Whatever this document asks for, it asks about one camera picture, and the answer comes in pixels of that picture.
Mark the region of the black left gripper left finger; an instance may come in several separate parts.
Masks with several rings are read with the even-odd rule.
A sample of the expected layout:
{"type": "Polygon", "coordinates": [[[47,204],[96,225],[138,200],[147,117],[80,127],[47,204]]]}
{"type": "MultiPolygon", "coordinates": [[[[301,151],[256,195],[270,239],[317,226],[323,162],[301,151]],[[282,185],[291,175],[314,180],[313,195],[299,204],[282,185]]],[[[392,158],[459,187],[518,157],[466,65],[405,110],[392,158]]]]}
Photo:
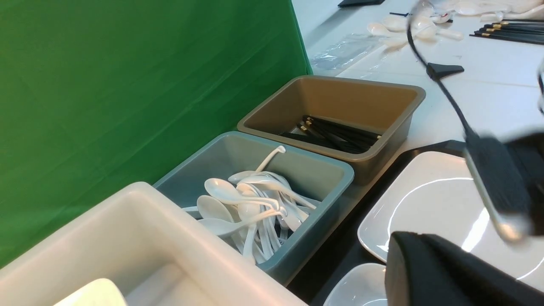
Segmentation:
{"type": "Polygon", "coordinates": [[[544,304],[542,291],[434,234],[391,234],[384,285],[389,306],[544,304]]]}

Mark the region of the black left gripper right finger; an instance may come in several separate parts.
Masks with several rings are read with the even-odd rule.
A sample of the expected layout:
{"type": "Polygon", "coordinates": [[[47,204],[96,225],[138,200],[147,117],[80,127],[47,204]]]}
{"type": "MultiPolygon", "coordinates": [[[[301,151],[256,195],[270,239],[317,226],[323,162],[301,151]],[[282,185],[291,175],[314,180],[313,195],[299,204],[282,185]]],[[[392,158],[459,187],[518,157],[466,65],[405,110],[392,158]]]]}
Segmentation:
{"type": "Polygon", "coordinates": [[[543,237],[543,134],[501,142],[465,134],[465,160],[499,237],[543,237]]]}

